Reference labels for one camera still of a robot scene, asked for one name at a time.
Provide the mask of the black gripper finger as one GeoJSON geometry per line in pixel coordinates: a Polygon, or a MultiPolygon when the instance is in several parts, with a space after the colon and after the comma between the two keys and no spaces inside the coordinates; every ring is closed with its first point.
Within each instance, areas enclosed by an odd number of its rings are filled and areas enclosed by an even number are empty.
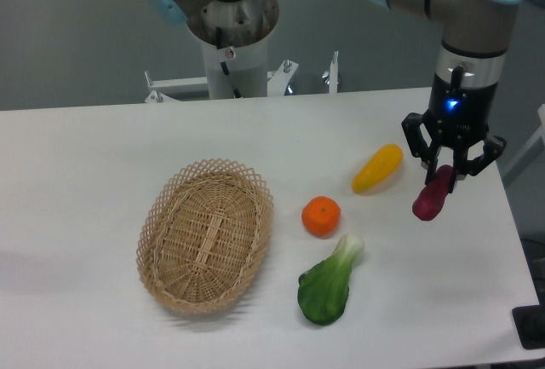
{"type": "Polygon", "coordinates": [[[427,185],[436,175],[441,148],[437,119],[431,112],[411,112],[401,126],[411,155],[420,159],[422,166],[427,170],[425,176],[427,185]]]}
{"type": "Polygon", "coordinates": [[[448,193],[453,193],[458,180],[467,175],[476,176],[489,164],[497,160],[507,146],[507,141],[500,136],[488,133],[483,140],[483,152],[474,159],[468,159],[469,143],[463,135],[455,138],[453,150],[453,170],[450,176],[448,193]]]}

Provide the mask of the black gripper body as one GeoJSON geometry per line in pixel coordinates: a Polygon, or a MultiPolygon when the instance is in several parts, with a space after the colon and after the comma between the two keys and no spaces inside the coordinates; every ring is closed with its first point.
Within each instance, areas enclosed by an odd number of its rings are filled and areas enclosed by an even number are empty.
{"type": "Polygon", "coordinates": [[[496,84],[465,87],[460,71],[453,72],[449,81],[434,76],[425,112],[425,129],[431,138],[429,160],[435,160],[442,147],[452,150],[454,160],[466,160],[469,148],[479,142],[483,143],[483,153],[478,160],[499,157],[499,137],[491,134],[488,126],[496,88],[496,84]]]}

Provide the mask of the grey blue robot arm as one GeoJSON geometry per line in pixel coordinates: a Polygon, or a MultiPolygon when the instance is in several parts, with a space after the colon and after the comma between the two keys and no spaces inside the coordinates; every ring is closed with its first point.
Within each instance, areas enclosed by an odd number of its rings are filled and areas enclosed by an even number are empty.
{"type": "MultiPolygon", "coordinates": [[[[495,161],[506,142],[489,131],[491,103],[522,0],[370,0],[437,21],[443,36],[427,110],[402,123],[410,152],[439,174],[449,148],[449,187],[495,161]]],[[[172,25],[186,26],[201,43],[213,99],[282,94],[283,79],[267,76],[267,38],[278,22],[276,0],[148,0],[172,25]]]]}

